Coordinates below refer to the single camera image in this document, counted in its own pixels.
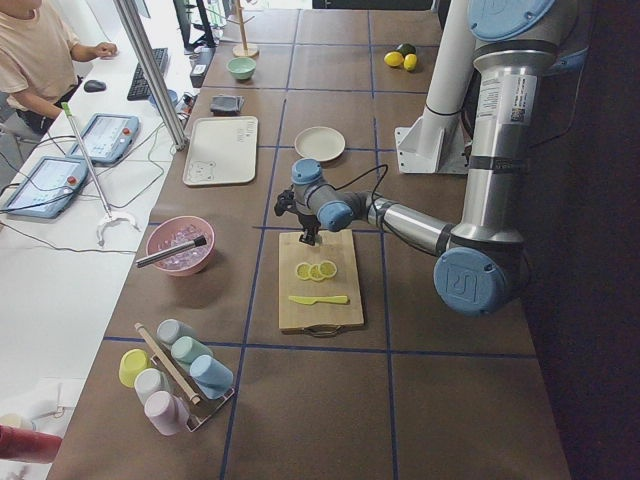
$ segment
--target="blue joint cap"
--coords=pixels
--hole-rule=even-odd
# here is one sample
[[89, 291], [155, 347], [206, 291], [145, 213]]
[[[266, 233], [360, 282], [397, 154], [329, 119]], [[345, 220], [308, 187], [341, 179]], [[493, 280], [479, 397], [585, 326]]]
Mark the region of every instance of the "blue joint cap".
[[339, 232], [353, 221], [353, 210], [342, 200], [327, 202], [320, 207], [318, 220], [330, 232]]
[[471, 0], [467, 21], [471, 32], [485, 42], [517, 37], [545, 16], [556, 0]]
[[495, 312], [509, 300], [500, 267], [472, 248], [456, 247], [445, 252], [436, 262], [433, 280], [442, 300], [465, 315]]
[[322, 178], [322, 167], [313, 158], [302, 158], [291, 167], [291, 182], [294, 185], [309, 185]]
[[584, 48], [579, 52], [560, 57], [556, 63], [545, 72], [545, 76], [558, 75], [566, 72], [576, 72], [580, 70], [587, 60], [588, 48]]

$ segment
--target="lemon slice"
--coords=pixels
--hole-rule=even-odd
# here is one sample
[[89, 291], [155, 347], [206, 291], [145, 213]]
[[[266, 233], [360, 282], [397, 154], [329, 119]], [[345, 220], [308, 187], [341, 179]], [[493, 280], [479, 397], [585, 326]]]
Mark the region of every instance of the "lemon slice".
[[309, 280], [309, 270], [311, 265], [307, 262], [302, 262], [296, 265], [296, 277], [300, 280]]
[[311, 265], [311, 268], [309, 269], [309, 278], [314, 282], [321, 282], [324, 280], [324, 276], [320, 273], [320, 265], [317, 263]]
[[338, 273], [338, 267], [331, 260], [323, 260], [320, 262], [318, 270], [324, 278], [333, 278], [336, 276], [336, 273]]

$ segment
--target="white plate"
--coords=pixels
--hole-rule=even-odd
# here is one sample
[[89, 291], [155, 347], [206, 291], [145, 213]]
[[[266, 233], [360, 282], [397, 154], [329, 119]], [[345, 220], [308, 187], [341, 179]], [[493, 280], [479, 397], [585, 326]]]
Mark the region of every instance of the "white plate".
[[296, 136], [296, 152], [304, 158], [328, 162], [344, 152], [345, 141], [340, 132], [329, 127], [311, 127]]

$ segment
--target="tablet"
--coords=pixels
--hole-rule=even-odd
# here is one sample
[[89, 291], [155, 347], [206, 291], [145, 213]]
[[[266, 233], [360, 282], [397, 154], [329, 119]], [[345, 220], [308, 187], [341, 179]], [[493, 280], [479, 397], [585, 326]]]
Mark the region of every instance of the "tablet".
[[55, 218], [87, 179], [84, 159], [42, 157], [3, 207], [10, 215]]
[[[82, 130], [82, 141], [94, 164], [111, 165], [122, 158], [135, 139], [139, 127], [138, 117], [96, 113]], [[83, 158], [77, 143], [67, 157]]]

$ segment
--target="lemon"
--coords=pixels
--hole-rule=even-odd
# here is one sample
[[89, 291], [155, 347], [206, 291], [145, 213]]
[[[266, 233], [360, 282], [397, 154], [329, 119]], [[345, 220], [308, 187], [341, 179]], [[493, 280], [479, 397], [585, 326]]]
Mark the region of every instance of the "lemon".
[[384, 56], [384, 63], [390, 67], [399, 67], [404, 62], [404, 57], [400, 52], [389, 52]]
[[410, 53], [409, 55], [407, 55], [406, 57], [404, 57], [404, 69], [407, 72], [412, 72], [416, 69], [416, 65], [418, 64], [418, 57], [413, 54]]
[[314, 282], [321, 282], [324, 280], [324, 276], [320, 273], [320, 265], [317, 263], [311, 265], [311, 268], [309, 268], [309, 278]]
[[307, 262], [302, 262], [296, 265], [296, 277], [300, 280], [309, 280], [309, 270], [311, 269], [311, 265]]
[[333, 278], [338, 273], [338, 267], [331, 260], [323, 260], [318, 265], [318, 270], [324, 278]]

